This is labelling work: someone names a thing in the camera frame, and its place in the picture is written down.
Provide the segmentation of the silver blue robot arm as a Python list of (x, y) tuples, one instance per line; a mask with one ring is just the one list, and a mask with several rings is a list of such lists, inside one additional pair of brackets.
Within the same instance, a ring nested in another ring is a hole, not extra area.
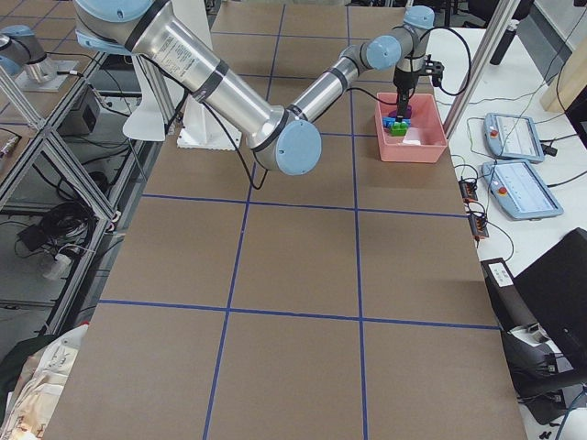
[(1, 29), (1, 67), (22, 91), (56, 93), (77, 65), (76, 60), (54, 60), (28, 26)]
[(77, 1), (81, 45), (143, 56), (209, 105), (245, 136), (255, 160), (269, 171), (303, 175), (318, 163), (322, 139), (314, 122), (365, 71), (413, 63), (422, 68), (435, 14), (425, 5), (406, 10), (388, 33), (345, 48), (290, 105), (271, 105), (174, 14), (169, 1)]

